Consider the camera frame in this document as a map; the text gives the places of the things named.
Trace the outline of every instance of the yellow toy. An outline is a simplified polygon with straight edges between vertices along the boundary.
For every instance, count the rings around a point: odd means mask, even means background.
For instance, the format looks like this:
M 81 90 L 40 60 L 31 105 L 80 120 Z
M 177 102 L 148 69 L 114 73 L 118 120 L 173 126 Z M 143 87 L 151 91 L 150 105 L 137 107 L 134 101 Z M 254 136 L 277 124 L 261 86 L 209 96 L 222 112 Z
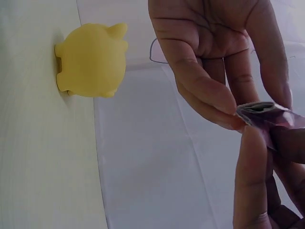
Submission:
M 126 32 L 125 23 L 111 27 L 88 23 L 56 44 L 62 68 L 56 77 L 58 89 L 69 95 L 113 97 L 125 75 Z

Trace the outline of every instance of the hand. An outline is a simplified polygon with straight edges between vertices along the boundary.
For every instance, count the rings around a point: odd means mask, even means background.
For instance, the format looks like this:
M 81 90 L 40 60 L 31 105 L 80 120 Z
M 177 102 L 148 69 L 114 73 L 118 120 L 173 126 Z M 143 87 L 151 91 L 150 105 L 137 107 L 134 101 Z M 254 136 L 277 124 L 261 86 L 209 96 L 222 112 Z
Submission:
M 259 131 L 244 130 L 236 167 L 234 219 L 235 229 L 303 229 L 305 219 L 281 205 L 273 168 L 289 197 L 305 215 L 305 129 L 271 131 L 277 152 L 267 151 Z
M 266 91 L 290 108 L 287 58 L 269 0 L 148 0 L 148 6 L 178 91 L 202 117 L 227 129 L 244 126 L 236 105 L 259 100 L 249 37 Z

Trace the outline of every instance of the finger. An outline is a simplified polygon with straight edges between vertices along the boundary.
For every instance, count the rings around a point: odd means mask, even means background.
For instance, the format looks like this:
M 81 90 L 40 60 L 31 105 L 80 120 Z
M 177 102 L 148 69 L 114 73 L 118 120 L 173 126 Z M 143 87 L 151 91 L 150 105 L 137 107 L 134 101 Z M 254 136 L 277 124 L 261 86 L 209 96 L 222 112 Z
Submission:
M 275 212 L 269 215 L 269 217 L 272 218 L 280 228 L 290 228 L 291 225 L 300 220 L 300 217 L 284 205 L 280 205 Z
M 209 77 L 187 43 L 161 39 L 160 44 L 176 80 L 187 91 L 224 113 L 233 115 L 236 112 L 235 99 L 230 90 Z
M 275 178 L 273 176 L 273 156 L 272 152 L 267 153 L 266 167 L 266 189 L 267 189 L 267 205 L 268 215 L 274 213 L 281 206 L 281 199 L 278 194 Z
M 273 176 L 273 155 L 271 151 L 268 151 L 267 156 L 266 189 L 269 219 L 271 218 L 276 222 L 279 228 L 289 228 L 300 220 L 293 211 L 281 205 L 281 199 Z
M 209 74 L 209 76 L 225 85 L 225 71 L 224 71 L 224 60 L 221 59 L 203 59 L 203 68 Z
M 257 129 L 247 126 L 236 166 L 234 228 L 255 225 L 257 229 L 271 229 L 267 214 L 266 166 L 265 141 Z
M 274 170 L 290 199 L 305 216 L 305 169 L 301 164 L 287 161 L 274 153 Z
M 237 105 L 259 101 L 251 75 L 249 50 L 225 57 L 225 72 Z
M 283 126 L 270 129 L 277 152 L 289 161 L 305 164 L 305 129 L 290 130 Z
M 305 219 L 301 219 L 294 225 L 290 227 L 290 229 L 304 229 L 305 228 Z
M 264 87 L 274 101 L 291 107 L 288 85 L 288 63 L 283 39 L 269 0 L 257 1 L 251 11 L 246 30 L 250 35 L 261 66 Z
M 182 95 L 182 97 L 203 118 L 229 130 L 239 130 L 244 127 L 244 122 L 237 116 L 225 114 L 217 110 L 216 108 L 203 103 L 192 93 L 187 91 L 180 82 L 176 81 L 176 84 L 178 91 Z

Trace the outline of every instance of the purple packet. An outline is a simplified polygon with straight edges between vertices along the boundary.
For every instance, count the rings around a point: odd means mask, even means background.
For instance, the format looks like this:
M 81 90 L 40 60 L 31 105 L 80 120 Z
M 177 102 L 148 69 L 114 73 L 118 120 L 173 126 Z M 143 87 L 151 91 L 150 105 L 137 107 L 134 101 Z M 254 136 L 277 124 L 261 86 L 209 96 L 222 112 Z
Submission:
M 305 117 L 293 113 L 273 102 L 255 102 L 237 107 L 237 115 L 248 125 L 259 128 L 267 146 L 275 150 L 269 130 L 274 126 L 284 126 L 288 129 L 305 128 Z

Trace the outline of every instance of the toy foot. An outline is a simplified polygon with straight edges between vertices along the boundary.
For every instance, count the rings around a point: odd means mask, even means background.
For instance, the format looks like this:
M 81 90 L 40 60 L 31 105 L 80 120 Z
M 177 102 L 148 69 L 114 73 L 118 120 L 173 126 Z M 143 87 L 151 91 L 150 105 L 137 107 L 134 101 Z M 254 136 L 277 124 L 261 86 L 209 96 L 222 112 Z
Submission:
M 55 56 L 62 57 L 63 53 L 63 43 L 58 43 L 55 45 Z
M 68 91 L 68 95 L 72 96 L 72 95 L 75 95 L 75 94 L 72 91 Z
M 61 92 L 65 92 L 67 91 L 67 85 L 65 82 L 65 76 L 63 75 L 63 73 L 58 73 L 56 76 L 56 83 L 57 83 L 57 87 Z

